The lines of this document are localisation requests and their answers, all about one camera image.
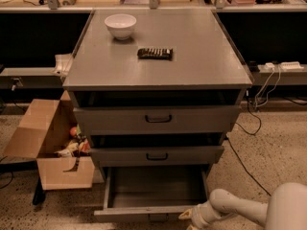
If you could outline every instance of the cardboard box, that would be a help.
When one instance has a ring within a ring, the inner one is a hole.
[[[43,190],[90,188],[95,170],[90,157],[81,157],[78,169],[67,172],[74,168],[76,158],[54,155],[71,139],[69,129],[75,121],[67,94],[64,93],[60,101],[35,99],[4,155],[36,158]]]

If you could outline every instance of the floor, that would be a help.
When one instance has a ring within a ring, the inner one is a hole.
[[[307,105],[288,101],[268,103],[253,112],[259,120],[243,106],[237,125],[224,142],[224,154],[212,168],[207,178],[209,192],[216,188],[229,190],[246,199],[267,202],[278,185],[299,182],[307,185]],[[7,104],[0,115],[0,159],[18,125],[23,110]],[[244,170],[237,152],[247,171],[257,179],[262,189]],[[19,158],[4,158],[1,163],[11,163]],[[94,184],[88,190],[48,191],[43,203],[32,203],[38,180],[37,171],[10,172],[0,174],[0,230],[184,230],[189,221],[166,223],[99,223],[94,210],[102,209],[104,183]],[[260,226],[242,217],[215,222],[208,230],[261,230]]]

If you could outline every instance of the gray cabinet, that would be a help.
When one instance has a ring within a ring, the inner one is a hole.
[[[137,18],[132,38],[104,26],[114,13]],[[174,59],[141,60],[142,47]],[[166,221],[207,200],[205,178],[251,86],[208,9],[96,10],[64,88],[106,177],[100,221]]]

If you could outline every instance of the white bowl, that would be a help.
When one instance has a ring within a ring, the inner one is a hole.
[[[136,18],[129,14],[114,14],[105,19],[108,31],[117,39],[128,39],[134,32]]]

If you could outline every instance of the cabinet top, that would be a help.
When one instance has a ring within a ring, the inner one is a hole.
[[[136,17],[131,38],[117,40],[105,26],[115,13]],[[172,48],[173,60],[139,59],[140,48]],[[67,90],[156,90],[251,86],[209,9],[96,10],[63,87]]]

